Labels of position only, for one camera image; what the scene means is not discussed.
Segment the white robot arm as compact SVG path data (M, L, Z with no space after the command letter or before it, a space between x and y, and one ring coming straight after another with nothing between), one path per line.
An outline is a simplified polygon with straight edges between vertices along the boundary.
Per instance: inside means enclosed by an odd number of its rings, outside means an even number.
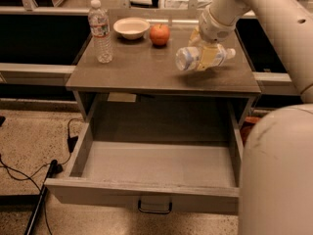
M302 102L266 115L246 140L238 235L313 235L313 18L296 0L213 0L201 39L224 40L248 11L286 69L256 73L263 92Z

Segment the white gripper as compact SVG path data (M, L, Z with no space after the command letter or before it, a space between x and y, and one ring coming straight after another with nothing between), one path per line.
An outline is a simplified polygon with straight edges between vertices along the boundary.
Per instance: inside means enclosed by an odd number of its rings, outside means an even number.
M225 25L219 22L211 13L210 6L204 8L199 18L199 27L194 28L188 42L189 47L201 46L197 71L218 67L225 60L225 49L221 44L203 45L204 41L208 43L223 42L234 29L234 24Z

